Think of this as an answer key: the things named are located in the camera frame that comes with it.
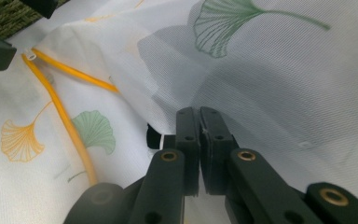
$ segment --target leaf pattern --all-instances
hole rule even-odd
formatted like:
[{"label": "leaf pattern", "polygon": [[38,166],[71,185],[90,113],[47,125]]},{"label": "leaf pattern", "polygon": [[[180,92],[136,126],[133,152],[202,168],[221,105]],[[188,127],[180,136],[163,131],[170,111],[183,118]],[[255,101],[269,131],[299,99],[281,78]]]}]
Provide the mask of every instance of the leaf pattern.
[{"label": "leaf pattern", "polygon": [[113,153],[116,139],[109,119],[99,111],[85,111],[72,119],[85,147],[103,147],[106,154]]},{"label": "leaf pattern", "polygon": [[230,38],[247,21],[264,13],[292,16],[319,25],[325,30],[330,29],[327,24],[296,13],[264,10],[255,6],[252,0],[205,0],[194,23],[196,48],[214,58],[225,57]]},{"label": "leaf pattern", "polygon": [[45,147],[34,136],[34,124],[50,103],[43,107],[34,121],[28,126],[17,126],[11,119],[4,123],[1,132],[1,150],[10,161],[27,162],[43,152]]}]

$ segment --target yellow ginkgo leaf print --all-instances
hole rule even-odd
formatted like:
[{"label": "yellow ginkgo leaf print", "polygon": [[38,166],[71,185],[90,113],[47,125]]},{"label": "yellow ginkgo leaf print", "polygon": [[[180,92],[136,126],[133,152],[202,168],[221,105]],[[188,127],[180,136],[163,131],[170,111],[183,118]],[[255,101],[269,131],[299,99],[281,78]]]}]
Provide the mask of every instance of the yellow ginkgo leaf print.
[{"label": "yellow ginkgo leaf print", "polygon": [[110,14],[110,15],[99,16],[99,17],[90,17],[90,18],[86,18],[84,21],[96,22],[96,21],[108,19],[108,18],[111,18],[111,17],[114,17],[114,16],[115,16],[114,14]]},{"label": "yellow ginkgo leaf print", "polygon": [[28,126],[17,126],[11,119],[7,120],[2,127],[1,150],[10,161],[27,162],[43,152],[45,148],[34,136],[34,124],[37,118],[48,107],[49,102],[37,114],[34,121]]}]

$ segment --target yellow cord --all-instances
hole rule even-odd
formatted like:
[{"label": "yellow cord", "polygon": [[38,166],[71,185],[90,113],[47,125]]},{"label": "yellow cord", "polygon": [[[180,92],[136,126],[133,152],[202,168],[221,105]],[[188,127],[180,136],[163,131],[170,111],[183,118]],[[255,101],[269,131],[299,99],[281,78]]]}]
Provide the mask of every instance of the yellow cord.
[{"label": "yellow cord", "polygon": [[75,145],[75,148],[77,150],[77,153],[79,154],[81,160],[83,161],[84,167],[87,171],[87,175],[89,178],[89,184],[91,186],[98,183],[97,175],[95,174],[94,166],[92,165],[91,158],[89,156],[88,151],[83,145],[83,142],[81,141],[76,128],[74,127],[72,121],[70,120],[69,116],[67,115],[60,98],[58,97],[57,93],[53,89],[53,87],[50,85],[48,80],[43,76],[42,72],[27,59],[27,57],[22,54],[22,59],[24,60],[25,64],[28,65],[28,67],[31,69],[31,71],[34,73],[34,75],[39,79],[39,81],[45,86],[46,90],[50,94],[51,100],[54,103],[55,107],[57,108],[57,111],[62,119],[63,125],[66,128],[66,131],[69,133],[69,136],[72,139],[72,142]]},{"label": "yellow cord", "polygon": [[49,63],[51,65],[53,65],[54,67],[62,70],[63,72],[74,76],[74,77],[78,77],[80,79],[83,79],[85,81],[88,81],[91,84],[94,84],[96,86],[102,87],[104,89],[107,89],[109,91],[113,91],[113,92],[118,92],[118,89],[116,86],[109,84],[107,82],[104,82],[98,78],[89,76],[85,73],[82,73],[78,70],[76,70],[75,68],[72,68],[66,64],[60,63],[52,58],[50,58],[48,55],[42,53],[41,51],[39,51],[38,49],[32,49],[32,51],[34,52],[34,54],[40,58],[41,60],[45,61],[46,63]]},{"label": "yellow cord", "polygon": [[144,2],[144,0],[139,1],[139,3],[138,3],[138,4],[136,4],[136,6],[135,6],[134,8],[139,7],[139,6],[140,6],[143,2]]}]

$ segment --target white mesh cloth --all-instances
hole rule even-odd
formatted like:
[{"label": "white mesh cloth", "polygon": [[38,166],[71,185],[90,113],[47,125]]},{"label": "white mesh cloth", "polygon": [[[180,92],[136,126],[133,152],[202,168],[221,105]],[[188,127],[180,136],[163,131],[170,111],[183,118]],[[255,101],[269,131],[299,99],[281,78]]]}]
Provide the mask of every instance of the white mesh cloth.
[{"label": "white mesh cloth", "polygon": [[95,16],[36,48],[112,80],[161,133],[178,109],[213,107],[289,185],[358,197],[358,1],[111,1]]}]

